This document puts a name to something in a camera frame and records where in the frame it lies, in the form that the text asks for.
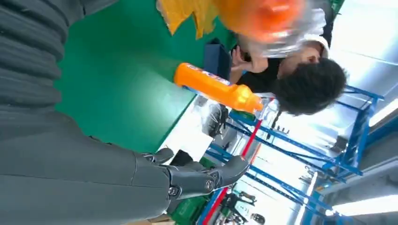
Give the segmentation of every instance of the yellow paper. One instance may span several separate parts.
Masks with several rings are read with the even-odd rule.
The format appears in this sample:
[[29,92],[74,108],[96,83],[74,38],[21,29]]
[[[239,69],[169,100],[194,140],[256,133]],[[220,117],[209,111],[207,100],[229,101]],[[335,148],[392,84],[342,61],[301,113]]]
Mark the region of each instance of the yellow paper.
[[217,10],[212,0],[158,0],[157,8],[163,15],[171,35],[174,35],[180,24],[192,14],[197,39],[214,29],[213,21],[217,17]]

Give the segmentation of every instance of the hand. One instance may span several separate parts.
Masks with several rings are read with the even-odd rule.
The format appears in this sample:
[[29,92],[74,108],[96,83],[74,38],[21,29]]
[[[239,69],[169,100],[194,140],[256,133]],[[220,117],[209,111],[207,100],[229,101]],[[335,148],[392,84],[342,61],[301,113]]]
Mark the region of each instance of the hand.
[[232,51],[232,69],[231,71],[246,70],[252,73],[261,73],[268,68],[268,58],[252,55],[252,61],[243,60],[240,53],[240,47]]

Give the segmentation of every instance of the green mat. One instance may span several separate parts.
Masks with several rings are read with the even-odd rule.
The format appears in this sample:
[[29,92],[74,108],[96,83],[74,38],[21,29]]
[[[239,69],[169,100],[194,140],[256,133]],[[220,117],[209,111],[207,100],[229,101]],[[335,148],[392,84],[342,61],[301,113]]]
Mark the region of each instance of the green mat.
[[171,37],[155,0],[121,0],[73,25],[61,62],[58,109],[85,134],[140,152],[154,152],[192,100],[176,87],[177,65],[203,64],[204,45],[234,38],[218,21],[195,40],[192,18]]

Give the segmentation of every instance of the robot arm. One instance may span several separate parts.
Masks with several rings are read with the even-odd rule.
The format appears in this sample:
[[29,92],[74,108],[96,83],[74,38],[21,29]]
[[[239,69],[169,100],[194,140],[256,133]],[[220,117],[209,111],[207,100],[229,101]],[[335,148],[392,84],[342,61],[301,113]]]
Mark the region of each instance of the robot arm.
[[115,0],[1,0],[0,224],[120,225],[163,213],[171,199],[232,184],[248,163],[210,171],[159,165],[85,136],[55,110],[68,29]]

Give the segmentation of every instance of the cardboard box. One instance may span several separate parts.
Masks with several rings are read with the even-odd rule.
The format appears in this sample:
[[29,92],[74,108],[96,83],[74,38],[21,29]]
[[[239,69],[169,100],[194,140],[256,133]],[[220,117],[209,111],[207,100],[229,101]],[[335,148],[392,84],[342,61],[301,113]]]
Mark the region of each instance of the cardboard box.
[[176,222],[173,221],[168,215],[163,214],[153,219],[128,223],[125,225],[175,225],[175,224]]

